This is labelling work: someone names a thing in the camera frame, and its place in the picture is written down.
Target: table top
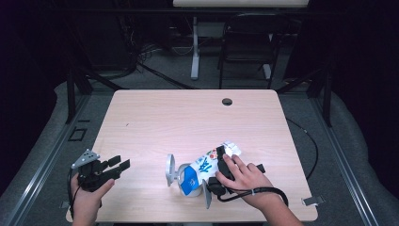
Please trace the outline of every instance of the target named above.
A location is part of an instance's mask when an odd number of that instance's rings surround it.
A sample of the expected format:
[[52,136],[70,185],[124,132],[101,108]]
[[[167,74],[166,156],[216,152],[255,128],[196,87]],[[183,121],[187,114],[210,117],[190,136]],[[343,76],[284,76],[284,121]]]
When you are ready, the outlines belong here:
[[[231,105],[223,105],[229,98]],[[263,164],[275,187],[283,190],[290,209],[303,221],[317,219],[311,196],[277,93],[273,90],[195,89],[120,90],[115,92],[92,151],[105,161],[115,155],[130,159],[103,197],[99,222],[249,222],[265,221],[242,199],[209,209],[204,195],[185,197],[177,182],[168,186],[169,153],[181,164],[225,140],[242,151],[245,163]]]
[[174,7],[190,8],[305,8],[309,0],[173,0]]

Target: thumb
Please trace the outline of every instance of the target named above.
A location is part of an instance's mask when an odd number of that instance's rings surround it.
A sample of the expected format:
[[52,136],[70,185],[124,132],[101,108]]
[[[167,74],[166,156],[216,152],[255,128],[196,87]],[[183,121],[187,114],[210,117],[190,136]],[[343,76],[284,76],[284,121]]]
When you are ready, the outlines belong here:
[[100,200],[112,188],[112,186],[114,186],[114,184],[115,180],[109,179],[105,184],[103,184],[102,186],[100,186],[100,188],[94,191],[94,194]]

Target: hand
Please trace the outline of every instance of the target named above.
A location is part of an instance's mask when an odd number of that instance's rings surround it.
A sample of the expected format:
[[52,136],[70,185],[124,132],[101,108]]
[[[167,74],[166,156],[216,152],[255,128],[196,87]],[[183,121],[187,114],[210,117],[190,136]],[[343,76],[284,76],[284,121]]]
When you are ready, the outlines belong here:
[[110,179],[93,192],[85,191],[82,188],[79,188],[76,173],[71,181],[72,194],[76,193],[73,203],[74,217],[72,225],[93,225],[96,221],[97,213],[101,205],[101,198],[111,189],[114,184],[115,180]]
[[[223,154],[223,159],[234,176],[235,181],[229,180],[219,171],[216,173],[216,178],[222,185],[231,188],[237,194],[243,193],[240,190],[273,186],[269,179],[254,164],[249,163],[246,165],[237,155],[233,155],[230,158],[228,155]],[[255,196],[247,195],[243,197],[243,200],[249,205],[262,210],[271,196],[280,199],[279,195],[275,193],[263,192],[256,193]]]

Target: person's left hand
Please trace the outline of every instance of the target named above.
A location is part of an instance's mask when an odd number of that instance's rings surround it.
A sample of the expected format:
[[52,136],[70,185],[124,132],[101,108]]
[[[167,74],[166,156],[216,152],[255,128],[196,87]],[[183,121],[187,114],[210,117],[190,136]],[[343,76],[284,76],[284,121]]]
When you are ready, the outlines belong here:
[[73,224],[72,225],[93,225],[101,205],[101,198],[115,184],[114,179],[109,179],[105,184],[93,192],[79,188],[76,173],[71,180],[72,194],[76,193],[73,203]]

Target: black circular hole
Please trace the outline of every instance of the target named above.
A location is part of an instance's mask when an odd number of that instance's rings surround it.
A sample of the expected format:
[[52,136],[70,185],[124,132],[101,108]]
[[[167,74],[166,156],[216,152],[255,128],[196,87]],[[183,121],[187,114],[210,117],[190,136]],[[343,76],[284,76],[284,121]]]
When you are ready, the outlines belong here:
[[223,105],[232,105],[232,100],[230,98],[225,98],[222,100]]

